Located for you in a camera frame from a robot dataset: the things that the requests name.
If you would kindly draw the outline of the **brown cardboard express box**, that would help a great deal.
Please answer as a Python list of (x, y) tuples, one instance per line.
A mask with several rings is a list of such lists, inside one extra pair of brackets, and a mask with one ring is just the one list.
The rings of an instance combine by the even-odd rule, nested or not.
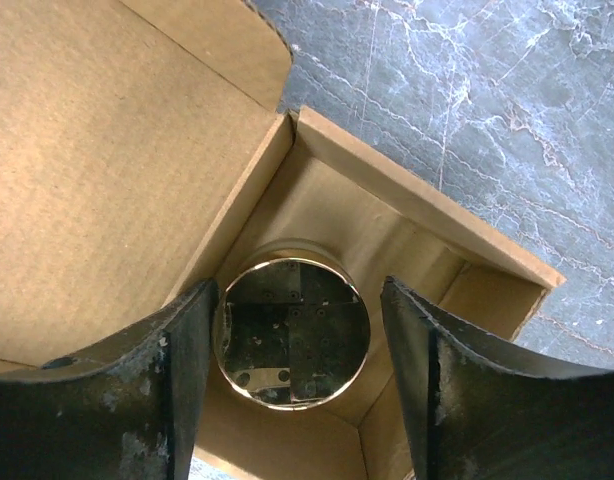
[(313, 241), (367, 307), (360, 374), (277, 411), (211, 349), (192, 458), (240, 479), (407, 479), (384, 278), (506, 339), (564, 279), (312, 109), (278, 113), (292, 60), (246, 1), (0, 1), (0, 373), (203, 280), (219, 295), (270, 242)]

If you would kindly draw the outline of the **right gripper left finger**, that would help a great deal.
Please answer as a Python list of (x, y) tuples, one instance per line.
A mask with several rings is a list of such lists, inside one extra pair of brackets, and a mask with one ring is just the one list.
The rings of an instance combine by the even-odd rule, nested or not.
[(184, 479), (218, 287), (33, 370), (0, 373), (0, 479)]

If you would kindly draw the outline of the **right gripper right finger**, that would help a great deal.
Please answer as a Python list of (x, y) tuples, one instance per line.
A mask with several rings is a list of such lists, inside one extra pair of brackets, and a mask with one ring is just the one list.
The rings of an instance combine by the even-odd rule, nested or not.
[(381, 293), (419, 479), (614, 479), (614, 370), (548, 357), (429, 302)]

